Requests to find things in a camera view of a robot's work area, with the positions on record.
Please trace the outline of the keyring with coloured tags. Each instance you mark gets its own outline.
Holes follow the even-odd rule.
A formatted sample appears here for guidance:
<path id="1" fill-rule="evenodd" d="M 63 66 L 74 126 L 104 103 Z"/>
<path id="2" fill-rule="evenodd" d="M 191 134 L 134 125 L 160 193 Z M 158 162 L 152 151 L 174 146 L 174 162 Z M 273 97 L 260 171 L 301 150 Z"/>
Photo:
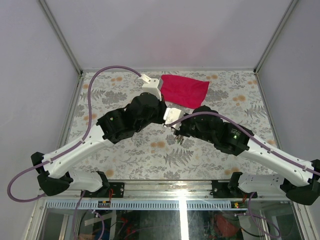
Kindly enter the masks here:
<path id="1" fill-rule="evenodd" d="M 177 144 L 182 145 L 184 142 L 184 136 L 183 135 L 176 135 L 175 136 L 175 141 Z"/>

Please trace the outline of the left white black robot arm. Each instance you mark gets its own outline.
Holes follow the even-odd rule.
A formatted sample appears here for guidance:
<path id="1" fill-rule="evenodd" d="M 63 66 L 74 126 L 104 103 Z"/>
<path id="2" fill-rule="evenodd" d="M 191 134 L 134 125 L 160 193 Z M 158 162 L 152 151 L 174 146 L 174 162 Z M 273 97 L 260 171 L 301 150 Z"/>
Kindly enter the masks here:
<path id="1" fill-rule="evenodd" d="M 131 138 L 149 124 L 162 125 L 166 108 L 163 96 L 143 92 L 124 108 L 100 117 L 83 137 L 47 154 L 34 153 L 31 161 L 37 166 L 41 190 L 47 196 L 56 196 L 66 190 L 80 190 L 88 198 L 107 197 L 111 186 L 105 173 L 78 171 L 74 166 L 99 150 Z"/>

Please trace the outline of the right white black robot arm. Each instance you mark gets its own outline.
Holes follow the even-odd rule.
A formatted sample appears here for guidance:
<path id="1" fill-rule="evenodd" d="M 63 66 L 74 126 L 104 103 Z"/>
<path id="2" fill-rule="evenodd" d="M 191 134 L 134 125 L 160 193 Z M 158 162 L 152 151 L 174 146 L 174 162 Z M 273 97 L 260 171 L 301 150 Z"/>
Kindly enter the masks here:
<path id="1" fill-rule="evenodd" d="M 192 114 L 176 108 L 169 110 L 165 123 L 175 130 L 175 135 L 209 142 L 222 153 L 257 162 L 274 172 L 263 175 L 234 173 L 228 188 L 237 195 L 281 196 L 307 206 L 320 196 L 318 159 L 307 161 L 290 155 L 206 106 Z"/>

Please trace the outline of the floral patterned table mat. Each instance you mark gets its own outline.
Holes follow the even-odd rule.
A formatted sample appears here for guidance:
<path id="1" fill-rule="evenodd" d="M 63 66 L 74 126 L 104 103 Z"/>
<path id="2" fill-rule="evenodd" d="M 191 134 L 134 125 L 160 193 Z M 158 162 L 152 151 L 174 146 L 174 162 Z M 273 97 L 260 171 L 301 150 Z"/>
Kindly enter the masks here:
<path id="1" fill-rule="evenodd" d="M 268 144 L 277 144 L 251 70 L 176 71 L 175 75 L 209 82 L 203 105 L 252 130 Z M 141 92 L 142 82 L 131 72 L 84 73 L 68 140 L 81 136 L 89 124 L 125 107 Z M 224 154 L 199 139 L 186 137 L 179 145 L 173 133 L 158 124 L 94 153 L 75 169 L 102 171 L 111 180 L 211 180 L 229 179 L 233 172 L 272 173 L 257 162 Z"/>

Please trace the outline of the folded red cloth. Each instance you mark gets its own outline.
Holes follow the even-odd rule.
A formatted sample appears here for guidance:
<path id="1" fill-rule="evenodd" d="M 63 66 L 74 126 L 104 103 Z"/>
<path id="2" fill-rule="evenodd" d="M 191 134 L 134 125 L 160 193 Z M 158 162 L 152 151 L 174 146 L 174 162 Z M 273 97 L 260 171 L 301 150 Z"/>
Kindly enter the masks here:
<path id="1" fill-rule="evenodd" d="M 164 100 L 189 109 L 200 107 L 208 93 L 209 81 L 200 81 L 193 78 L 163 74 L 163 84 L 160 92 Z"/>

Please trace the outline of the aluminium front rail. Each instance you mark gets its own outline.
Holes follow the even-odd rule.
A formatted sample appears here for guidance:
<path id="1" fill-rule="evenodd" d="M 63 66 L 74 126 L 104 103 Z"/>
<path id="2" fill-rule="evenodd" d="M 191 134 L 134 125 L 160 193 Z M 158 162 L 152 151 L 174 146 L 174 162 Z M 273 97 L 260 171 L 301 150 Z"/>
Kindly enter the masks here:
<path id="1" fill-rule="evenodd" d="M 104 198 L 97 197 L 98 190 L 109 187 L 111 182 L 125 183 L 124 197 L 133 196 L 152 196 L 152 197 L 168 197 L 186 195 L 190 197 L 213 198 L 210 195 L 212 190 L 211 180 L 187 180 L 187 181 L 165 181 L 165 180 L 120 180 L 109 181 L 98 179 L 80 179 L 74 181 L 66 181 L 60 179 L 44 180 L 40 184 L 38 198 L 55 197 L 66 194 L 75 194 L 80 196 L 84 194 L 86 198 Z M 288 196 L 280 188 L 284 180 L 275 175 L 258 176 L 257 180 L 251 184 L 253 187 L 255 198 L 266 199 L 287 199 Z"/>

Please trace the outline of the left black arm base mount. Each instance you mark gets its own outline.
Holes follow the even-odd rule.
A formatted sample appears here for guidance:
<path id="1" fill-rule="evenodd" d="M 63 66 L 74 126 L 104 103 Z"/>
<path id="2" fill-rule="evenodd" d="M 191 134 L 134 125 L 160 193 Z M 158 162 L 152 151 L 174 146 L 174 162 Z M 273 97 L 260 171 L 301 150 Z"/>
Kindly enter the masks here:
<path id="1" fill-rule="evenodd" d="M 109 187 L 103 186 L 98 190 L 98 198 L 123 198 L 125 193 L 124 182 L 110 182 Z"/>

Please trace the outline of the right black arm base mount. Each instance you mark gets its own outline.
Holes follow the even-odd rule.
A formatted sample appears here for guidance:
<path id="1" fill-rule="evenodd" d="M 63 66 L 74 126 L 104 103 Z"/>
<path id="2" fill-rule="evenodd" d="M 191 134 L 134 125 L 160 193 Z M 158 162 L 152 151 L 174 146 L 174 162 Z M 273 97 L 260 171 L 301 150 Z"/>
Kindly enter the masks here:
<path id="1" fill-rule="evenodd" d="M 233 172 L 230 179 L 211 180 L 211 192 L 214 199 L 243 198 L 253 191 L 254 181 L 258 179 L 255 174 Z"/>

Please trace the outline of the left aluminium frame post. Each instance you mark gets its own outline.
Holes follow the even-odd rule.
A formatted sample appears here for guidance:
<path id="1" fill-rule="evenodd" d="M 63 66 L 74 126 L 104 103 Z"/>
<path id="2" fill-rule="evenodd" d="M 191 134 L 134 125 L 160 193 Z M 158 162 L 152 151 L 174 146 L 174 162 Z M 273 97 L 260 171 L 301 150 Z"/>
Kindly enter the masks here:
<path id="1" fill-rule="evenodd" d="M 59 41 L 60 46 L 62 47 L 62 50 L 64 51 L 65 55 L 67 56 L 68 60 L 70 61 L 72 67 L 74 68 L 75 72 L 81 76 L 83 73 L 83 69 L 78 63 L 73 51 L 71 50 L 70 45 L 68 44 L 52 10 L 50 9 L 48 3 L 46 0 L 37 0 L 36 1 L 46 17 L 50 27 L 52 28 L 57 40 Z"/>

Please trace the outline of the aluminium frame post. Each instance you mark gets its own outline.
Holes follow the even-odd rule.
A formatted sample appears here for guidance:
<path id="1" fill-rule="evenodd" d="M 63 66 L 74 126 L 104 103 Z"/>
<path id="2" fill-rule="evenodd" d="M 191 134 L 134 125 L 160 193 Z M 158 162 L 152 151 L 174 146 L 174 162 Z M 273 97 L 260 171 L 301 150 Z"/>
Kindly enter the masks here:
<path id="1" fill-rule="evenodd" d="M 71 50 L 70 45 L 68 44 L 52 10 L 50 9 L 48 3 L 46 0 L 37 0 L 36 1 L 46 17 L 50 27 L 52 28 L 57 40 L 59 41 L 60 46 L 62 47 L 62 50 L 64 51 L 65 55 L 67 56 L 68 60 L 70 61 L 72 67 L 74 68 L 75 72 L 81 76 L 83 73 L 83 69 L 78 63 L 73 51 Z"/>
<path id="2" fill-rule="evenodd" d="M 263 51 L 263 54 L 261 55 L 259 61 L 256 64 L 256 66 L 253 68 L 253 71 L 254 71 L 255 74 L 257 74 L 261 70 L 263 64 L 265 63 L 265 61 L 267 60 L 270 52 L 272 51 L 272 48 L 273 48 L 274 44 L 278 40 L 280 34 L 282 33 L 284 27 L 287 24 L 289 18 L 291 17 L 291 15 L 295 11 L 295 9 L 296 9 L 296 7 L 297 7 L 297 5 L 299 3 L 300 3 L 300 0 L 291 0 L 290 1 L 288 7 L 286 8 L 283 16 L 280 19 L 280 22 L 278 23 L 274 33 L 272 34 L 272 37 L 268 41 L 268 44 L 267 44 L 266 48 Z"/>

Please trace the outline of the right aluminium frame post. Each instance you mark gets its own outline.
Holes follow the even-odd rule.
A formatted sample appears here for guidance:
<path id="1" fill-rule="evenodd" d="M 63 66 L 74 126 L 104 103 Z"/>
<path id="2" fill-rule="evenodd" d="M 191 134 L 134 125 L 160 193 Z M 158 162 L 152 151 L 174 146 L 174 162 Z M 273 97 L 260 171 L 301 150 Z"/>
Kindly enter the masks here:
<path id="1" fill-rule="evenodd" d="M 280 22 L 278 23 L 274 33 L 272 34 L 272 37 L 268 41 L 268 44 L 267 44 L 266 48 L 263 51 L 263 54 L 261 55 L 259 61 L 256 64 L 256 66 L 253 68 L 253 71 L 254 71 L 255 74 L 257 74 L 261 70 L 263 64 L 265 63 L 265 61 L 267 60 L 270 52 L 272 51 L 272 48 L 273 48 L 274 44 L 278 40 L 280 34 L 282 33 L 284 27 L 287 24 L 289 18 L 291 17 L 291 15 L 295 11 L 295 9 L 296 9 L 296 7 L 297 7 L 297 5 L 299 3 L 300 3 L 300 0 L 291 0 L 290 1 L 288 7 L 286 8 L 283 16 L 280 19 Z"/>

